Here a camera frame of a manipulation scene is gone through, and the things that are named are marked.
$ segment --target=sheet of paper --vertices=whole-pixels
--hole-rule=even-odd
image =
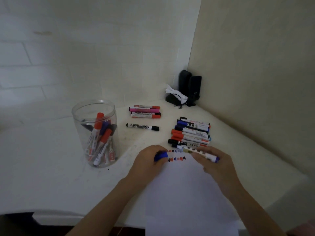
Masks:
[[[212,177],[190,154],[168,156],[147,187],[146,236],[237,236],[238,216]]]

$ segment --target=beige wall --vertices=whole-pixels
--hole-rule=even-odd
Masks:
[[[315,0],[202,0],[198,105],[315,179]]]

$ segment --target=white tissue paper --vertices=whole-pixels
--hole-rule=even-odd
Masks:
[[[181,104],[184,104],[187,101],[187,99],[188,99],[187,96],[183,95],[178,90],[172,89],[172,87],[169,86],[168,84],[166,86],[167,87],[165,89],[165,92],[174,94],[174,96],[180,101]]]

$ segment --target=pile of markers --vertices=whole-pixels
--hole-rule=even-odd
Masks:
[[[210,127],[210,123],[180,117],[171,131],[172,137],[168,139],[168,143],[172,144],[172,147],[177,147],[178,145],[206,147],[211,141],[209,135]]]
[[[134,105],[129,111],[133,118],[161,118],[160,106]]]
[[[94,166],[100,163],[108,164],[115,161],[115,152],[113,147],[112,136],[117,128],[112,124],[110,119],[105,119],[103,113],[98,113],[94,127],[91,125],[81,124],[91,131],[87,142],[85,154],[88,155],[88,161],[93,160]]]

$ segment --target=right hand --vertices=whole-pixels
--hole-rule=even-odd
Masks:
[[[192,157],[203,166],[204,172],[210,174],[217,182],[222,193],[229,198],[235,190],[242,189],[236,170],[230,155],[214,147],[197,147],[196,150],[204,151],[220,158],[217,163],[211,162],[198,153],[192,153]]]

